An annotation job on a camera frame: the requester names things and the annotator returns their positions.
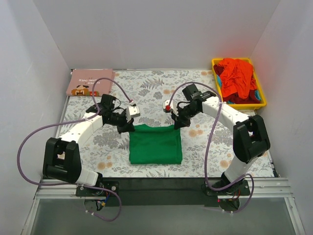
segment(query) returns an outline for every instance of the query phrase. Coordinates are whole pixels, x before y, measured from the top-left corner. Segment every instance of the white wall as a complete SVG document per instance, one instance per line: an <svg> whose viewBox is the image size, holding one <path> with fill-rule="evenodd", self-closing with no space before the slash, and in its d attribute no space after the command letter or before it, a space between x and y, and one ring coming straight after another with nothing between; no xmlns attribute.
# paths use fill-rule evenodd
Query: white wall
<svg viewBox="0 0 313 235"><path fill-rule="evenodd" d="M252 60L268 99L260 113L278 173L288 177L313 234L313 2L281 0Z"/></svg>
<svg viewBox="0 0 313 235"><path fill-rule="evenodd" d="M207 68L250 56L279 0L34 0L74 68Z"/></svg>
<svg viewBox="0 0 313 235"><path fill-rule="evenodd" d="M0 0L0 234L20 234L36 186L18 173L16 153L35 128L57 122L70 70L31 0ZM27 176L39 181L45 141L38 133L22 151Z"/></svg>

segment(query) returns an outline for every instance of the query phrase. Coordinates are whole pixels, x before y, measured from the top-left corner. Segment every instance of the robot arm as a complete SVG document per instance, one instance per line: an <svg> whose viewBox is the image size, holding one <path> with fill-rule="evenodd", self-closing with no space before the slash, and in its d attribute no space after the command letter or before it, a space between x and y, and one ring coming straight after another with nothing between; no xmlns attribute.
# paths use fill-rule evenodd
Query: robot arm
<svg viewBox="0 0 313 235"><path fill-rule="evenodd" d="M100 113L87 121L80 122L59 138L50 138L45 146L43 174L46 177L72 184L98 186L100 173L83 168L79 147L83 146L90 136L104 124L117 126L119 133L134 131L134 118L140 116L139 108L131 103L122 113L115 113L116 98L104 94L98 103ZM86 110L85 119L97 112L95 105Z"/></svg>
<svg viewBox="0 0 313 235"><path fill-rule="evenodd" d="M175 129L189 126L190 118L200 112L212 117L217 116L220 101L214 93L201 93L195 84L184 88L183 93L190 102L183 108L175 106L173 103L169 106L169 100L163 103L164 111L172 114ZM270 143L264 121L259 115L250 117L224 104L219 122L233 133L233 150L235 153L230 166L222 174L224 181L222 187L245 174L257 157L262 156L270 148Z"/></svg>

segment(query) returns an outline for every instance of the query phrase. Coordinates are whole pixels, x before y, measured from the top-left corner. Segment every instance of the floral mat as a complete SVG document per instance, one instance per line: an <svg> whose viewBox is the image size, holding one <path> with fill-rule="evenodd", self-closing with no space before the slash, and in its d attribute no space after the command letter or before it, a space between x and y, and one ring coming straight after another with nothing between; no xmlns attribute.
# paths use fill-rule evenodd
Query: floral mat
<svg viewBox="0 0 313 235"><path fill-rule="evenodd" d="M135 118L134 125L145 123L152 127L173 124L170 114L163 112L162 104L181 83L198 81L216 87L212 72L201 70L122 70L116 71L115 81L140 108L141 116ZM207 90L199 85L197 87L201 91ZM111 94L121 100L121 107L127 107L126 98L115 84ZM181 90L175 94L174 100L186 101ZM81 119L85 110L92 104L91 97L71 96L63 121ZM116 127L104 125L84 146L80 146L82 165L102 173L105 177L203 177L204 153L213 122L213 117L201 113L192 118L190 127L181 129L183 160L181 164L174 165L131 165L129 134L120 135ZM72 126L62 126L60 135ZM208 156L208 175L220 177L228 168L233 156L232 134L226 127L218 124ZM268 153L259 157L249 172L256 177L273 177Z"/></svg>

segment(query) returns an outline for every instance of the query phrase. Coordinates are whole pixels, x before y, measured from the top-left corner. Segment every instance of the folded green shirt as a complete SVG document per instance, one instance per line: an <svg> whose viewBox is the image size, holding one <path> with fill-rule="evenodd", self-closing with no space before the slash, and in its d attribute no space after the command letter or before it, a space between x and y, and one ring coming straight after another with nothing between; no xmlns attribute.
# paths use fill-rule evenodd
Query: folded green shirt
<svg viewBox="0 0 313 235"><path fill-rule="evenodd" d="M180 129L174 130L174 125L138 125L129 133L129 138L131 164L181 164Z"/></svg>

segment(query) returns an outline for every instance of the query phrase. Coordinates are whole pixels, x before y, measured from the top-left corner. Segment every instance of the yellow bin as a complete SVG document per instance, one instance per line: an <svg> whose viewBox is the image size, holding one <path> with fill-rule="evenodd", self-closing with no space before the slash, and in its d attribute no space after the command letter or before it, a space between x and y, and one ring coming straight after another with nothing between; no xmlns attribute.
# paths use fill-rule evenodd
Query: yellow bin
<svg viewBox="0 0 313 235"><path fill-rule="evenodd" d="M251 60L249 58L233 58L233 59L241 59L243 61L246 61L246 62L252 64L252 62L251 62ZM223 58L214 58L212 60L212 71L213 71L213 74L214 74L217 90L218 90L220 96L222 97L221 88L220 88L219 83L217 81L217 75L216 75L216 73L215 73L215 71L213 69L213 66L217 65L221 60L223 60ZM234 109L237 109L237 110L239 110L239 109L252 109L252 110L255 110L255 109L259 109L261 107L266 106L266 99L265 99L265 96L263 94L263 91L262 91L259 79L258 79L257 75L255 74L254 70L253 70L253 77L255 79L256 86L258 87L258 91L259 91L259 94L260 94L260 97L261 97L260 103L259 104L229 104L229 106L231 106L231 107L233 107Z"/></svg>

